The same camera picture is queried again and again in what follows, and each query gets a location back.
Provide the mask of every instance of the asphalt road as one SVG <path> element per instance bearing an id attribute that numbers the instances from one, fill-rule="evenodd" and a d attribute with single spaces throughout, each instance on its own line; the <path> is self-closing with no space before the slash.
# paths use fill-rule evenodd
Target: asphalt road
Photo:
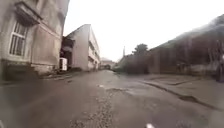
<path id="1" fill-rule="evenodd" d="M 0 120 L 5 128 L 224 126 L 222 112 L 110 71 L 2 86 Z"/>

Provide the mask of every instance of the white building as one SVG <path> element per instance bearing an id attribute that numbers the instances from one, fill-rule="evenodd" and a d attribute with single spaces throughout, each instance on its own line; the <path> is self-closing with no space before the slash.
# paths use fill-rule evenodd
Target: white building
<path id="1" fill-rule="evenodd" d="M 82 25 L 66 38 L 74 43 L 72 50 L 68 51 L 71 52 L 71 68 L 81 68 L 84 71 L 99 68 L 99 46 L 90 24 Z"/>
<path id="2" fill-rule="evenodd" d="M 17 79 L 30 71 L 45 74 L 59 68 L 68 4 L 69 0 L 0 0 L 0 76 Z"/>

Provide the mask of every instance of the building facade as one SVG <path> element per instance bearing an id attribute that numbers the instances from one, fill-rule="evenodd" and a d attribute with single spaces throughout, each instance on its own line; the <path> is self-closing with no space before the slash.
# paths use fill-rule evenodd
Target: building facade
<path id="1" fill-rule="evenodd" d="M 224 15 L 151 49 L 150 73 L 216 76 L 224 55 Z"/>
<path id="2" fill-rule="evenodd" d="M 84 71 L 98 69 L 100 66 L 100 50 L 90 24 L 85 24 L 70 33 L 66 38 L 70 42 L 68 47 L 65 42 L 62 49 L 66 49 L 68 65 L 70 68 L 80 68 Z"/>
<path id="3" fill-rule="evenodd" d="M 112 69 L 115 66 L 115 62 L 108 59 L 101 59 L 100 68 L 101 69 Z"/>
<path id="4" fill-rule="evenodd" d="M 0 0 L 1 69 L 33 67 L 40 74 L 59 67 L 69 0 Z"/>

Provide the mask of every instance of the tree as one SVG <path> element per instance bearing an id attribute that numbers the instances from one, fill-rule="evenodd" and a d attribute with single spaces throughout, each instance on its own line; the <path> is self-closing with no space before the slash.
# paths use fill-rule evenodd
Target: tree
<path id="1" fill-rule="evenodd" d="M 135 48 L 135 51 L 133 51 L 133 53 L 136 55 L 139 55 L 139 54 L 143 54 L 143 53 L 146 53 L 148 50 L 148 47 L 146 44 L 139 44 L 136 46 Z"/>

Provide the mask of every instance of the window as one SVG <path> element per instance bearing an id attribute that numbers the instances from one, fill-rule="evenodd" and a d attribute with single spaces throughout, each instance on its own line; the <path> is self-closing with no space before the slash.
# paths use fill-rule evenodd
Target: window
<path id="1" fill-rule="evenodd" d="M 90 41 L 89 41 L 89 46 L 90 46 L 90 48 L 94 51 L 93 44 L 92 44 L 92 42 L 90 42 Z"/>
<path id="2" fill-rule="evenodd" d="M 88 56 L 88 61 L 94 63 L 94 59 L 90 56 Z"/>
<path id="3" fill-rule="evenodd" d="M 16 22 L 11 36 L 10 54 L 18 56 L 24 55 L 27 30 L 27 27 Z"/>

